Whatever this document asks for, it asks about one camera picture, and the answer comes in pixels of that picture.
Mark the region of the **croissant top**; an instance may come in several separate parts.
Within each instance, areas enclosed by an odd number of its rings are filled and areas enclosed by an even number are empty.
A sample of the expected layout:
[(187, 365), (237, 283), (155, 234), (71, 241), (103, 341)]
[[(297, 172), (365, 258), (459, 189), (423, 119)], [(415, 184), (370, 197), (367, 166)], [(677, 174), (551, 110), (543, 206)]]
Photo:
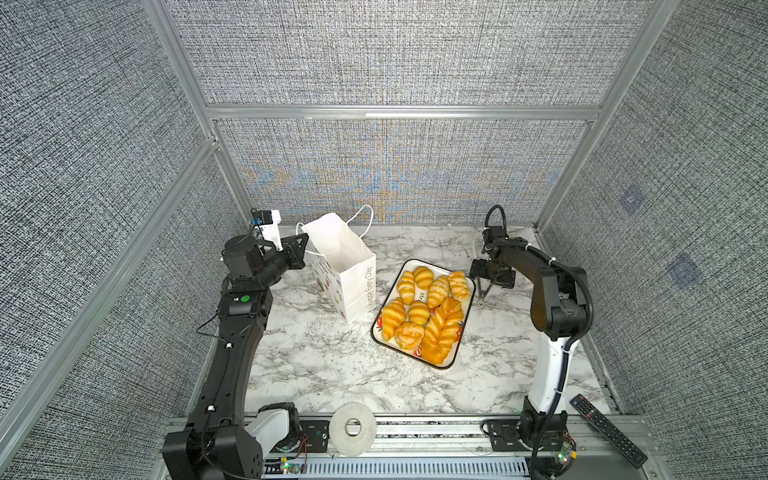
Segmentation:
[(462, 271), (454, 271), (448, 275), (451, 295), (459, 302), (467, 301), (471, 298), (471, 289), (467, 283), (467, 278)]
[(414, 282), (421, 290), (428, 290), (434, 281), (434, 273), (426, 266), (418, 266), (413, 270)]

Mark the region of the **white paper gift bag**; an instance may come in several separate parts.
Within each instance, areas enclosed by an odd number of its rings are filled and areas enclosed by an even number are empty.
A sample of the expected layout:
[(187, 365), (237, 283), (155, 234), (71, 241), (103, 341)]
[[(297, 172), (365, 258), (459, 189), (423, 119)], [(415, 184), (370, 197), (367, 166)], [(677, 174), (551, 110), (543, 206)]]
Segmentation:
[(376, 301), (376, 255), (350, 223), (331, 212), (295, 231), (309, 235), (306, 254), (321, 290), (342, 318), (355, 321)]

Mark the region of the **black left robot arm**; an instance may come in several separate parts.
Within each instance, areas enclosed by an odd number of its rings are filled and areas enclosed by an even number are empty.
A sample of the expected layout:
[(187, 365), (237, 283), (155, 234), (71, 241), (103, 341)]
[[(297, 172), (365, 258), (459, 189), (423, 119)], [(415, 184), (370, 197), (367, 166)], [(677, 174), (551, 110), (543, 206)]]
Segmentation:
[(229, 274), (216, 316), (216, 350), (195, 407), (181, 431), (165, 438), (162, 455), (174, 479), (259, 479), (267, 455), (300, 439), (293, 403), (262, 408), (245, 422), (245, 397), (256, 348), (273, 303), (271, 288), (304, 267), (309, 237), (284, 237), (279, 246), (251, 235), (225, 244)]

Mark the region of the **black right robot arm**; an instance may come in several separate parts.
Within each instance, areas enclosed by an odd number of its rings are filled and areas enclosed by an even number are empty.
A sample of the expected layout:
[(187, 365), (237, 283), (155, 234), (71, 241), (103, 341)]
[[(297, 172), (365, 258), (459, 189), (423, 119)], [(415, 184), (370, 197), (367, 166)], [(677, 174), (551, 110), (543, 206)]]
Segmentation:
[(559, 410), (568, 381), (571, 357), (591, 329), (594, 305), (587, 274), (547, 255), (522, 237), (507, 231), (502, 206), (492, 206), (482, 231), (484, 259), (470, 267), (470, 278), (489, 287), (511, 288), (522, 275), (533, 287), (530, 318), (540, 333), (532, 388), (524, 399), (518, 423), (521, 442), (539, 450), (547, 435), (566, 431), (567, 414)]

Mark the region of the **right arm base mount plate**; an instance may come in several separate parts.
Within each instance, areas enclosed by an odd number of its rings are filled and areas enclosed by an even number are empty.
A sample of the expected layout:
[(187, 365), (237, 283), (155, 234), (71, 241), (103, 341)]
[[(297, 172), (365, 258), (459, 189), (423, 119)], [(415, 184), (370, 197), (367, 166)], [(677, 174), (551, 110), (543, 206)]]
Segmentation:
[[(494, 452), (527, 452), (533, 451), (534, 438), (523, 438), (521, 428), (519, 427), (520, 418), (500, 418), (484, 419), (480, 423), (480, 429), (485, 433)], [(566, 430), (560, 429), (559, 425), (552, 421), (544, 433), (541, 435), (538, 444), (538, 452), (560, 452), (565, 445), (573, 446), (574, 438)]]

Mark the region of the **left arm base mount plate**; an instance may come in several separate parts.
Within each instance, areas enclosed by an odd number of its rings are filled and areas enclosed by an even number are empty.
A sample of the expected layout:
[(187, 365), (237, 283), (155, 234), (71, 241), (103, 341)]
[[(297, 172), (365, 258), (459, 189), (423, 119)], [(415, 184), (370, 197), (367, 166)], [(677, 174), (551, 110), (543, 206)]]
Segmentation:
[(299, 426), (290, 426), (287, 437), (279, 441), (271, 453), (296, 455), (301, 442), (308, 453), (325, 453), (330, 438), (329, 424), (328, 419), (301, 418)]

